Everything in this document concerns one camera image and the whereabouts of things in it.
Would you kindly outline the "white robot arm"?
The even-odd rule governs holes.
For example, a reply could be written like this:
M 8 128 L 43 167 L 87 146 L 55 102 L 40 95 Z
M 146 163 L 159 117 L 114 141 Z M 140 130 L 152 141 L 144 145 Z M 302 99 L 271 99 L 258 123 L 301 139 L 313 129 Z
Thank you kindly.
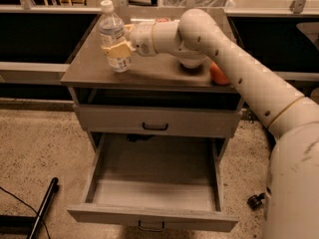
M 319 105 L 230 41 L 206 12 L 177 23 L 129 25 L 111 57 L 201 53 L 215 61 L 276 138 L 267 172 L 263 239 L 319 239 Z

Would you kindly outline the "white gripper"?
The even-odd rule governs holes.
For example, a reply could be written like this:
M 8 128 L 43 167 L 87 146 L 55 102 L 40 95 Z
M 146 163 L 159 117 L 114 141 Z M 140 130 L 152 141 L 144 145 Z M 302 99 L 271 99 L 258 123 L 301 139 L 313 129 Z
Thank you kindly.
M 123 41 L 113 46 L 103 46 L 102 50 L 110 58 L 130 57 L 134 51 L 141 56 L 154 56 L 156 50 L 153 42 L 153 29 L 155 22 L 142 22 L 139 24 L 126 24 L 125 30 L 129 34 L 129 41 Z

